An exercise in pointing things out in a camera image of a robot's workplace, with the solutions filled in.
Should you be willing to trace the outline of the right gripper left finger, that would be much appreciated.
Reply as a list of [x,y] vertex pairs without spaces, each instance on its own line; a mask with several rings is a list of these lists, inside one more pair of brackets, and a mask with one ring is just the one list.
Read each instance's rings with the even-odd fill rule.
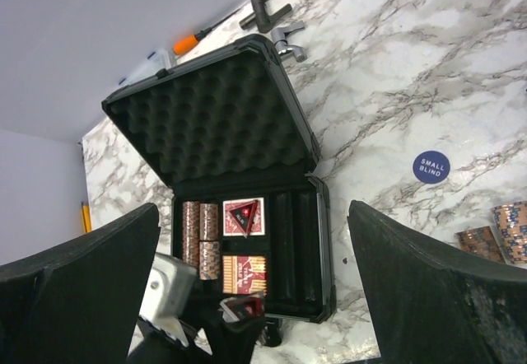
[[156,205],[1,267],[3,363],[123,363],[160,235]]

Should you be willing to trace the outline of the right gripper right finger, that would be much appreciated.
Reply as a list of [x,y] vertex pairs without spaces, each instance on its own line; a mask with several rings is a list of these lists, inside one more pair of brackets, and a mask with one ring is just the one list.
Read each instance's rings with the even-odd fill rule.
[[352,247],[384,363],[524,363],[526,271],[466,253],[362,201]]

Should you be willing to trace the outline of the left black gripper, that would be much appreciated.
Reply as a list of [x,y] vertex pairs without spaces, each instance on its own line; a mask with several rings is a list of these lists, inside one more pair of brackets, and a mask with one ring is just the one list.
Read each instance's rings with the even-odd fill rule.
[[219,311],[203,310],[198,319],[211,352],[200,348],[192,339],[184,346],[144,321],[140,330],[144,339],[129,353],[127,363],[249,363],[257,342],[275,348],[282,342],[278,320],[263,316],[227,323]]

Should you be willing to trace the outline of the all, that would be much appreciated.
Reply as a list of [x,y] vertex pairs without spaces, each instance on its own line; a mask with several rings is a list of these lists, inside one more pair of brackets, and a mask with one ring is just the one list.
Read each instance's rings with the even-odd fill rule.
[[244,237],[247,237],[252,230],[257,207],[258,202],[253,200],[248,203],[240,204],[228,211],[232,221]]
[[226,323],[237,323],[263,316],[265,313],[264,299],[263,292],[228,297],[220,302],[222,318]]

